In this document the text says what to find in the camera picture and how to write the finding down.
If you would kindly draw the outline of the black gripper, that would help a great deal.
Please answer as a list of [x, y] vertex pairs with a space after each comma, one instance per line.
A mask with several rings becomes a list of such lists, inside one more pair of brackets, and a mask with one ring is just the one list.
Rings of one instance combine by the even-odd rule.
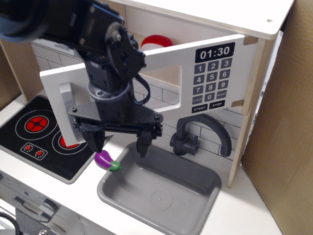
[[163, 116], [152, 109], [135, 103], [131, 84], [109, 93], [92, 84], [88, 91], [93, 102], [75, 105], [69, 112], [82, 126], [81, 133], [90, 149], [100, 153], [105, 132], [137, 134], [136, 147], [140, 158], [145, 158], [152, 139], [162, 136]]

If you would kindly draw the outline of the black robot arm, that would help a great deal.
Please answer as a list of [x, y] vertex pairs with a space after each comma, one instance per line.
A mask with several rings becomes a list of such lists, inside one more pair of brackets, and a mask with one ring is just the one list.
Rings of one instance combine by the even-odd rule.
[[73, 125], [88, 146], [101, 152], [105, 132], [136, 134], [144, 158], [162, 135], [161, 114], [147, 108], [148, 99], [134, 96], [133, 80], [148, 89], [140, 76], [145, 55], [128, 33], [119, 13], [96, 0], [3, 0], [0, 37], [14, 43], [35, 39], [76, 50], [85, 63], [93, 102], [69, 108]]

